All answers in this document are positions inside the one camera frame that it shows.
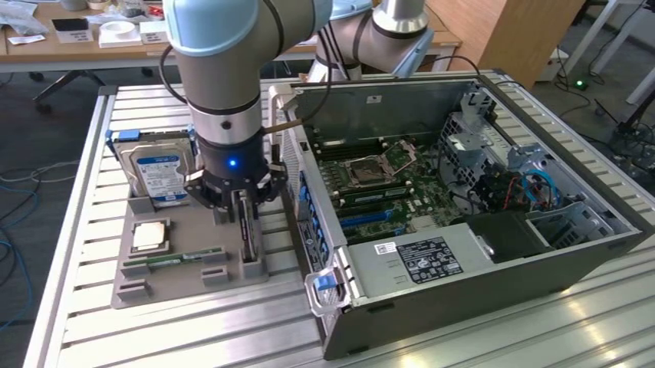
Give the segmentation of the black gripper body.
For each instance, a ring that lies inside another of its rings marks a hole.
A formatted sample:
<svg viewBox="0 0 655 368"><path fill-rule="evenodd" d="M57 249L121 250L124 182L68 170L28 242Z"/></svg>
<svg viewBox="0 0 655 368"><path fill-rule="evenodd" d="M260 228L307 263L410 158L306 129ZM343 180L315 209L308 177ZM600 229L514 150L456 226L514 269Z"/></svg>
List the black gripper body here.
<svg viewBox="0 0 655 368"><path fill-rule="evenodd" d="M263 138L262 131L244 142L229 145L212 143L201 136L196 138L204 163L201 178L208 200L213 205L228 206L231 192L235 190L244 190L256 204L266 199L268 189L258 188L270 172Z"/></svg>

